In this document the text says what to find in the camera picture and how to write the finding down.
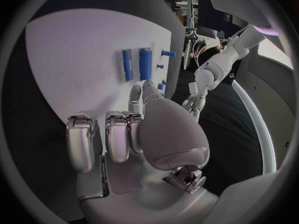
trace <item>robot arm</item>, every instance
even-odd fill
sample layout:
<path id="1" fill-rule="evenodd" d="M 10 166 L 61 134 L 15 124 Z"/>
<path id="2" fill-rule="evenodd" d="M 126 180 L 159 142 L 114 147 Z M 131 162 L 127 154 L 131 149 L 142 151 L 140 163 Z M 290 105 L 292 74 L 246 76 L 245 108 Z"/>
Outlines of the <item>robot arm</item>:
<path id="1" fill-rule="evenodd" d="M 190 96 L 182 106 L 199 120 L 208 91 L 215 89 L 229 74 L 235 61 L 249 54 L 249 49 L 263 41 L 265 37 L 250 25 L 241 34 L 230 39 L 224 52 L 212 56 L 195 71 L 195 82 L 189 84 Z"/>

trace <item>blue cylinder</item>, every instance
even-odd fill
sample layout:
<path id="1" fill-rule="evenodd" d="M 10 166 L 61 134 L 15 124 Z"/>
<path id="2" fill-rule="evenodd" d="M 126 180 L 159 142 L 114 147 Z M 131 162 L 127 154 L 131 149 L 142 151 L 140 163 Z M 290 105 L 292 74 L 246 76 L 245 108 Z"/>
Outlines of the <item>blue cylinder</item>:
<path id="1" fill-rule="evenodd" d="M 162 50 L 162 56 L 171 56 L 171 57 L 175 57 L 176 53 L 174 51 L 164 51 Z"/>
<path id="2" fill-rule="evenodd" d="M 131 51 L 130 50 L 123 50 L 123 63 L 124 63 L 124 71 L 125 71 L 126 81 L 130 81 L 132 79 Z"/>
<path id="3" fill-rule="evenodd" d="M 158 89 L 159 89 L 159 90 L 163 90 L 163 84 L 159 83 L 159 84 L 158 84 Z"/>
<path id="4" fill-rule="evenodd" d="M 139 50 L 140 80 L 151 79 L 151 50 L 144 48 Z"/>

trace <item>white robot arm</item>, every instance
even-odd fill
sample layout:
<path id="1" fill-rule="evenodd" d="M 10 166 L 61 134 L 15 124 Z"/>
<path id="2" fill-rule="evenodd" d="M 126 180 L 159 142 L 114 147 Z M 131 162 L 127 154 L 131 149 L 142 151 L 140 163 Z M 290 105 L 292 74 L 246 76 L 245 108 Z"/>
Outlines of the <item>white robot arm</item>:
<path id="1" fill-rule="evenodd" d="M 195 82 L 189 84 L 191 95 L 182 106 L 198 121 L 208 91 L 215 89 L 229 74 L 235 61 L 247 56 L 249 49 L 264 39 L 252 25 L 249 25 L 240 37 L 231 38 L 224 52 L 212 56 L 195 71 Z"/>

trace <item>white board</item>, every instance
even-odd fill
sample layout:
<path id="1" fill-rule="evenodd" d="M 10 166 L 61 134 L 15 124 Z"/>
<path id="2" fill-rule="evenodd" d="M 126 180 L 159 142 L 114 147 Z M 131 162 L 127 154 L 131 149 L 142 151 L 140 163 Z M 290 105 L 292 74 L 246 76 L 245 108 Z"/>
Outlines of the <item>white board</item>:
<path id="1" fill-rule="evenodd" d="M 30 67 L 49 105 L 64 123 L 75 112 L 95 110 L 103 138 L 106 111 L 128 110 L 131 87 L 144 82 L 139 48 L 152 50 L 156 87 L 167 78 L 168 57 L 161 51 L 169 51 L 171 32 L 136 16 L 103 9 L 65 10 L 31 21 L 25 32 Z M 132 53 L 129 82 L 124 49 Z"/>

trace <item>blue block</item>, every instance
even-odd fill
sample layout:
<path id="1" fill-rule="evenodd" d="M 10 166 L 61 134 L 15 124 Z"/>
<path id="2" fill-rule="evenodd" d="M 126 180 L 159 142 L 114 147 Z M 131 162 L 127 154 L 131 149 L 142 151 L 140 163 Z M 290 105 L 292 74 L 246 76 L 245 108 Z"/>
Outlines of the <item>blue block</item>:
<path id="1" fill-rule="evenodd" d="M 159 84 L 158 84 L 158 89 L 159 89 L 159 90 L 163 90 L 163 84 L 159 83 Z"/>
<path id="2" fill-rule="evenodd" d="M 144 48 L 139 50 L 140 80 L 151 79 L 151 50 Z"/>
<path id="3" fill-rule="evenodd" d="M 132 79 L 131 51 L 130 50 L 123 50 L 123 63 L 124 63 L 124 71 L 125 71 L 126 81 L 130 81 Z"/>
<path id="4" fill-rule="evenodd" d="M 175 57 L 176 53 L 174 51 L 164 51 L 162 50 L 162 56 L 171 56 L 171 57 Z"/>

